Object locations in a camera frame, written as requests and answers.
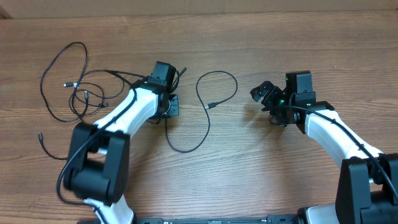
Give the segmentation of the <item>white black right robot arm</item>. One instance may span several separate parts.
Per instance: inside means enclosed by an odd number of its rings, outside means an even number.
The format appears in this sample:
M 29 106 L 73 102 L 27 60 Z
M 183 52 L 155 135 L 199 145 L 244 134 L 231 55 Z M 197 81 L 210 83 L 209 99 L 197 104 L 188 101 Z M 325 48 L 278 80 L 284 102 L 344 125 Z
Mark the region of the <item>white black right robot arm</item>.
M 298 210 L 294 223 L 397 223 L 397 154 L 385 154 L 350 129 L 312 86 L 284 90 L 265 81 L 250 94 L 276 126 L 296 124 L 340 168 L 336 198 Z

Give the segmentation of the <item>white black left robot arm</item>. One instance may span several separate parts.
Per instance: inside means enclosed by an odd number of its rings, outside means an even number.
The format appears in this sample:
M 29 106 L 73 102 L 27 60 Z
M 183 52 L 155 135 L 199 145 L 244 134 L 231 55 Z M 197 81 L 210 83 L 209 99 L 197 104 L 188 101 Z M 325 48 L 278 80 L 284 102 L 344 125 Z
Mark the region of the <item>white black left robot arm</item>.
M 109 115 L 75 126 L 57 187 L 72 191 L 82 205 L 91 207 L 95 223 L 133 223 L 134 212 L 124 197 L 130 140 L 145 121 L 170 111 L 173 90 L 172 80 L 139 80 Z

